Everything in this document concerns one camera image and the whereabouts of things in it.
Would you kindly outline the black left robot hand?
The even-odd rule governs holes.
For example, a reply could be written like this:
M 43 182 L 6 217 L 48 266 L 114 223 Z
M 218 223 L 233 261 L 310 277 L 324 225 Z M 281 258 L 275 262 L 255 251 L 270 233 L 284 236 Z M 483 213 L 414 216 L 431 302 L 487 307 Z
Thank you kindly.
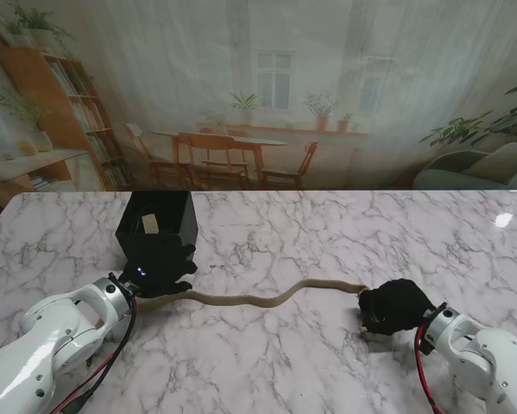
M 158 298 L 187 292 L 192 284 L 181 281 L 198 270 L 192 261 L 195 246 L 147 248 L 133 254 L 127 261 L 119 281 L 138 298 Z

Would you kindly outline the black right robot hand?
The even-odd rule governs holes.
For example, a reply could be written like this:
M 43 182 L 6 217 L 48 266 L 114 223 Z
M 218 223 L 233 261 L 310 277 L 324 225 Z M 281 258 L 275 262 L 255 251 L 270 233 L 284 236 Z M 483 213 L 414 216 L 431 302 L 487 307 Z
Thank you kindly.
M 410 279 L 393 279 L 358 294 L 362 327 L 372 334 L 391 336 L 418 328 L 427 311 L 435 311 L 426 294 Z

